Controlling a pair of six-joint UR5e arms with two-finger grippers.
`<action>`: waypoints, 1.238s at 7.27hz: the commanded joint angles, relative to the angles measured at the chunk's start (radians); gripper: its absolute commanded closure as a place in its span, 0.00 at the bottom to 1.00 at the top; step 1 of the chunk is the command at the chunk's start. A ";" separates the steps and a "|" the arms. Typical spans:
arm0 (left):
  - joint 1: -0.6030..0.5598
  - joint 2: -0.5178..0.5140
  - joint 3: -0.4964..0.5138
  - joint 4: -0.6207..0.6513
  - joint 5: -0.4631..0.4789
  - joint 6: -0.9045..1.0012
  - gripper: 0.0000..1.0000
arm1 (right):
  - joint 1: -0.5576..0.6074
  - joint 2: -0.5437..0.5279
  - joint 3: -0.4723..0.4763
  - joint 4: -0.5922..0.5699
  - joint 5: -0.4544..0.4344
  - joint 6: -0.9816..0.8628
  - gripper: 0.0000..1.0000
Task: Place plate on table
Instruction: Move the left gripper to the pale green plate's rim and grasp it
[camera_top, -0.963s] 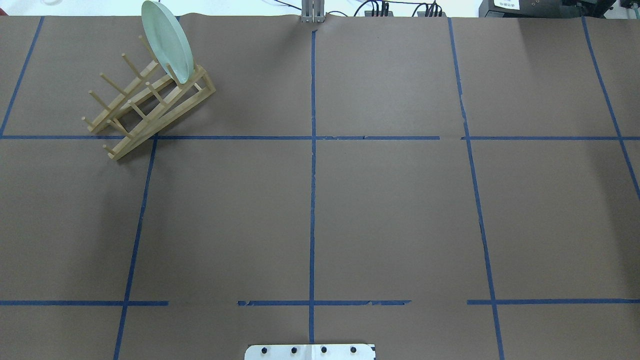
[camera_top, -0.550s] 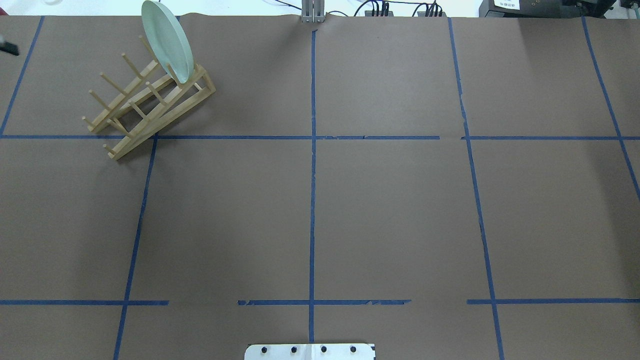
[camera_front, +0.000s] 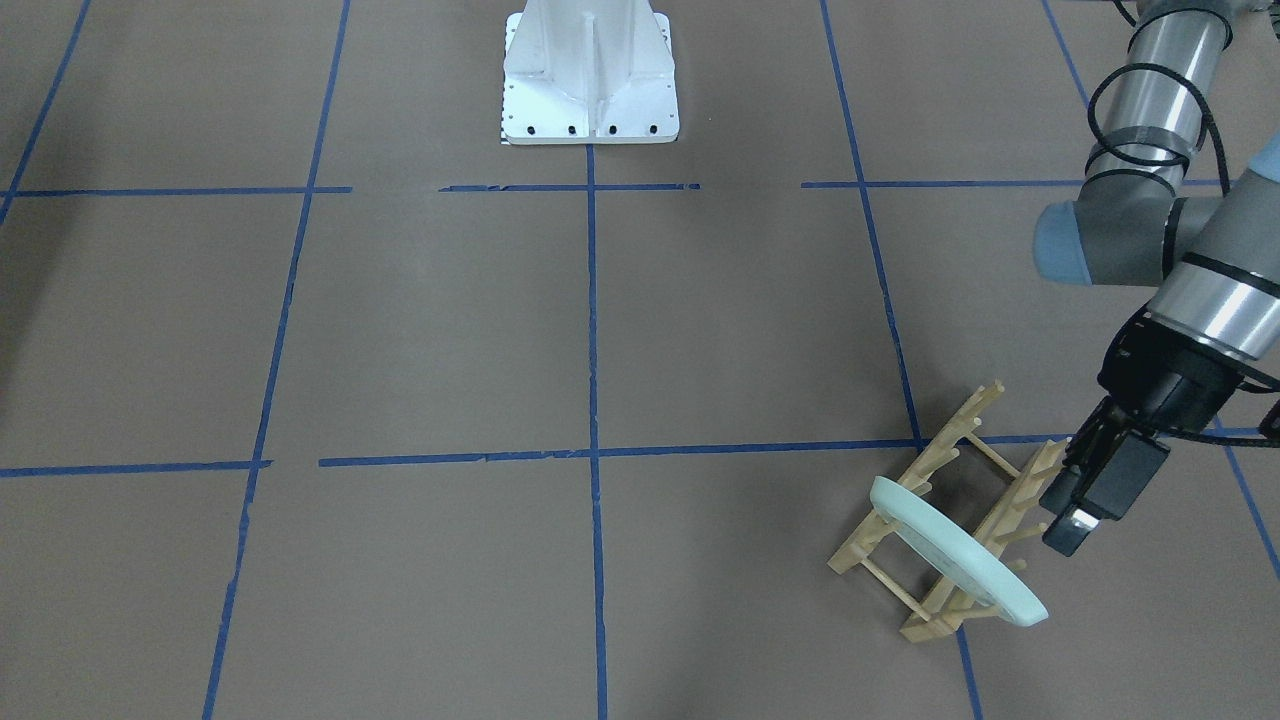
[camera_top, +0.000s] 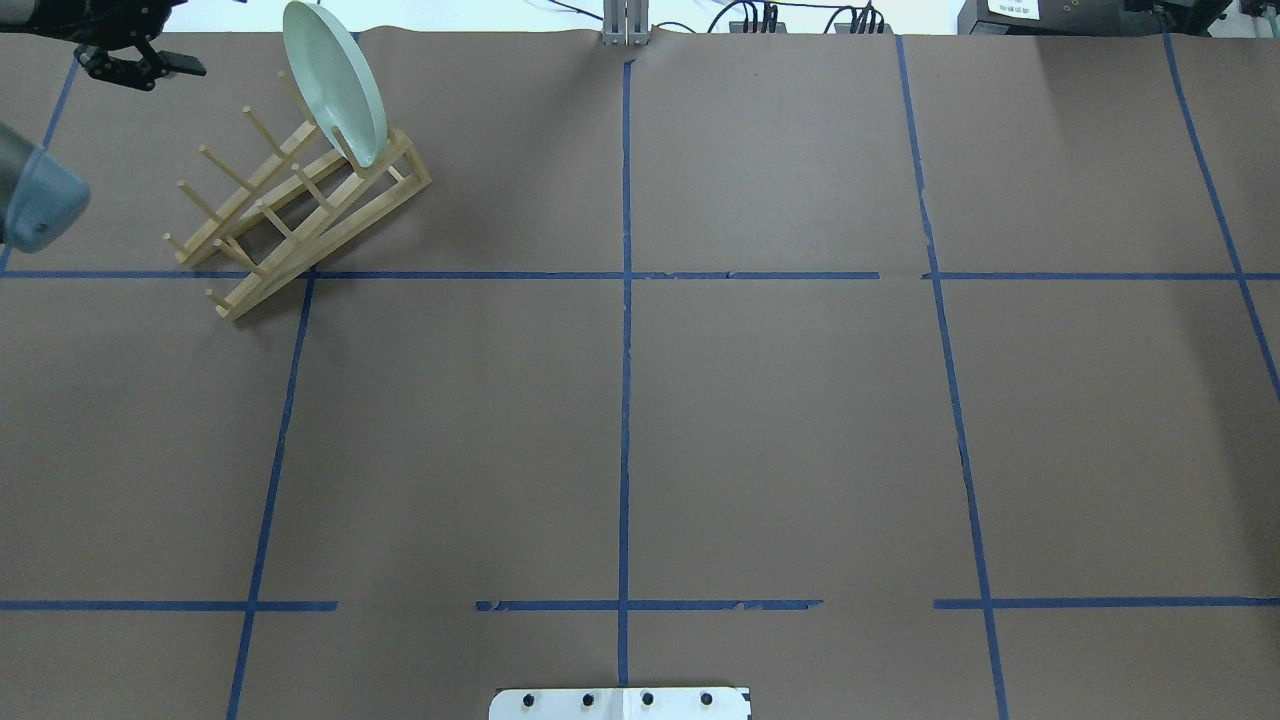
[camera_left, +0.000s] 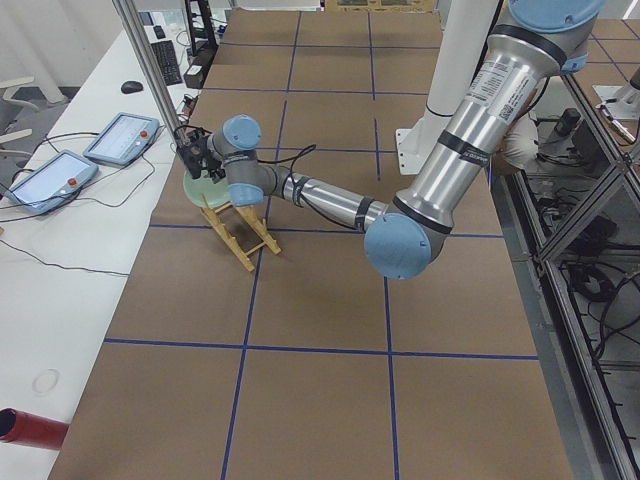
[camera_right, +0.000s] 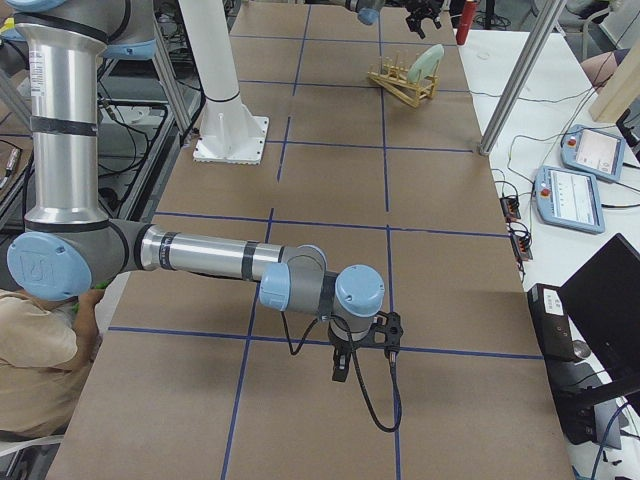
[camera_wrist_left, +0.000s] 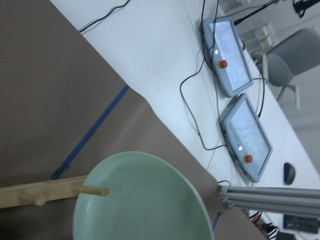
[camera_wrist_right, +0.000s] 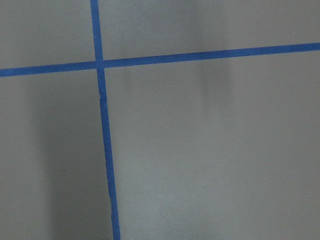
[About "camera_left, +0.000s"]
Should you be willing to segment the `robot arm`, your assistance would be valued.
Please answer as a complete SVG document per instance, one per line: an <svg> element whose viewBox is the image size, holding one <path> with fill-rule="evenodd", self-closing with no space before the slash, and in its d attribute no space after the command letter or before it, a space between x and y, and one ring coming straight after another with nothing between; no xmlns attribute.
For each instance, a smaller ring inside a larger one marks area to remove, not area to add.
<svg viewBox="0 0 640 480"><path fill-rule="evenodd" d="M294 172L262 164L256 120L236 115L207 138L226 173L231 203L278 196L364 233L366 256L383 276L410 279L442 250L453 211L516 121L537 84L584 67L600 1L511 1L488 35L488 53L411 185L385 205Z"/></svg>

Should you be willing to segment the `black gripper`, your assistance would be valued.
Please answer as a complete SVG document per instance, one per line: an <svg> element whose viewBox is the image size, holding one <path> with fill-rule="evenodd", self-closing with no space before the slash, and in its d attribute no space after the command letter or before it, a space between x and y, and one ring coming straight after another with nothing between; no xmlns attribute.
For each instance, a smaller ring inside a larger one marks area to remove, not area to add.
<svg viewBox="0 0 640 480"><path fill-rule="evenodd" d="M222 156L213 148L206 145L200 147L201 155L199 165L203 175L209 176L216 184L225 178Z"/></svg>

